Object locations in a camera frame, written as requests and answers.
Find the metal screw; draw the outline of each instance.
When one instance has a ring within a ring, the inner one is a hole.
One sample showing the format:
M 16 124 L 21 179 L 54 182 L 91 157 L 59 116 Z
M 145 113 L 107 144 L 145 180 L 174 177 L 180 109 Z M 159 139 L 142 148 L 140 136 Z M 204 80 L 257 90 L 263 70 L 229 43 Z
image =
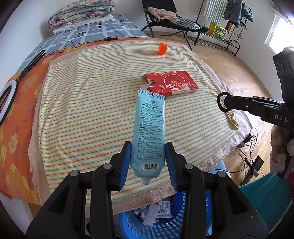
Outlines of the metal screw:
M 192 169 L 193 167 L 194 167 L 194 165 L 191 164 L 191 163 L 186 163 L 186 164 L 185 164 L 185 168 L 186 168 L 186 169 Z
M 77 175 L 78 175 L 78 170 L 72 170 L 71 173 L 70 173 L 70 175 L 71 175 L 72 177 L 77 176 Z
M 103 165 L 103 168 L 105 169 L 111 169 L 112 168 L 112 164 L 111 163 L 106 163 Z
M 224 171 L 218 171 L 220 177 L 225 177 L 227 174 Z

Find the yellow green box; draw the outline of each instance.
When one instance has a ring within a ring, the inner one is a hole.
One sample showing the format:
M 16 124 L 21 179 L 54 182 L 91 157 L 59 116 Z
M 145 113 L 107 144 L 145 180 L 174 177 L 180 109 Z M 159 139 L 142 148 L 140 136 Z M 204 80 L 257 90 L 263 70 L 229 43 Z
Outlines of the yellow green box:
M 223 40 L 227 34 L 227 30 L 215 22 L 211 22 L 208 28 L 208 35 L 214 36 L 220 40 Z

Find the red box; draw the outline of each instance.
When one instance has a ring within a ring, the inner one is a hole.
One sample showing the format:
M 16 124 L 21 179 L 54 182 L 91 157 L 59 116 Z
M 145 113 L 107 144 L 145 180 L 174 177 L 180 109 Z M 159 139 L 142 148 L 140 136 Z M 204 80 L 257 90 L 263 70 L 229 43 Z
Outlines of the red box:
M 198 85 L 186 71 L 143 74 L 147 90 L 164 96 L 196 92 Z

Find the blue gripper pad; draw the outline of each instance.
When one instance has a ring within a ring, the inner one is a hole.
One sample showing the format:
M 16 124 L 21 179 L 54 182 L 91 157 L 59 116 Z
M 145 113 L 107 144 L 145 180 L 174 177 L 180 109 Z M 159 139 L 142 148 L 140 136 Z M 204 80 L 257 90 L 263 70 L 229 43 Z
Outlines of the blue gripper pad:
M 127 175 L 128 175 L 128 168 L 130 166 L 130 159 L 131 159 L 131 151 L 132 151 L 132 144 L 129 143 L 125 156 L 123 158 L 123 162 L 121 164 L 121 169 L 119 171 L 119 181 L 118 181 L 118 188 L 122 190 L 123 186 L 126 183 Z
M 165 144 L 165 153 L 166 153 L 166 163 L 167 163 L 168 173 L 171 179 L 171 185 L 174 187 L 175 190 L 177 190 L 178 185 L 177 185 L 177 178 L 176 178 L 176 168 L 173 163 L 171 152 L 167 144 Z

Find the orange plastic cap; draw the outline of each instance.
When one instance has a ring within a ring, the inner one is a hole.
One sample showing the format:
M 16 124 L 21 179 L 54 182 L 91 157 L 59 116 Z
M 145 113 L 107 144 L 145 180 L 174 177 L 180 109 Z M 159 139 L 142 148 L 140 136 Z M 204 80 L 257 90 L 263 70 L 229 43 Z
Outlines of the orange plastic cap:
M 164 55 L 166 53 L 166 50 L 167 50 L 167 44 L 165 43 L 160 43 L 159 46 L 158 46 L 158 50 L 157 50 L 157 53 L 159 55 Z

